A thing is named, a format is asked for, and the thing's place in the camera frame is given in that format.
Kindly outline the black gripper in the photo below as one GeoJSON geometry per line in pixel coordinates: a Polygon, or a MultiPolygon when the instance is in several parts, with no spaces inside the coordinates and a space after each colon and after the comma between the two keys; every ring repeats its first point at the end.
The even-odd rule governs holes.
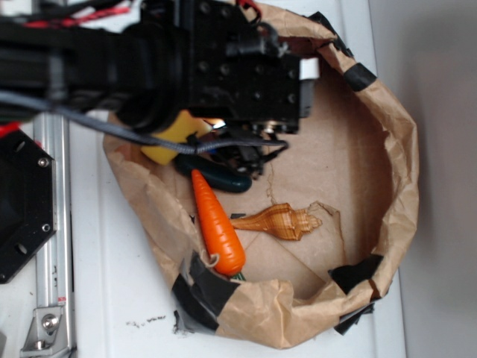
{"type": "Polygon", "coordinates": [[[251,22],[223,1],[179,1],[189,36],[189,98],[196,117],[295,134],[312,105],[313,86],[267,22],[251,22]]]}

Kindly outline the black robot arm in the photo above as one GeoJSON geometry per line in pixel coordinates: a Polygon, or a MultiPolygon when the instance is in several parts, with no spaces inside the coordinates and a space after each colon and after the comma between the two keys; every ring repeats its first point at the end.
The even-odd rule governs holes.
{"type": "Polygon", "coordinates": [[[196,118],[293,133],[313,83],[274,25],[222,1],[144,1],[119,33],[85,28],[85,4],[1,19],[1,88],[80,112],[113,111],[139,133],[196,118]]]}

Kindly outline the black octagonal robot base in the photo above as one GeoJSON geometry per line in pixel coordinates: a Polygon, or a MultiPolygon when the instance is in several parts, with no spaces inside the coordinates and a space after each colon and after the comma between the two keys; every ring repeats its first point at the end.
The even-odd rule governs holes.
{"type": "Polygon", "coordinates": [[[55,161],[23,131],[1,138],[1,283],[55,233],[55,161]]]}

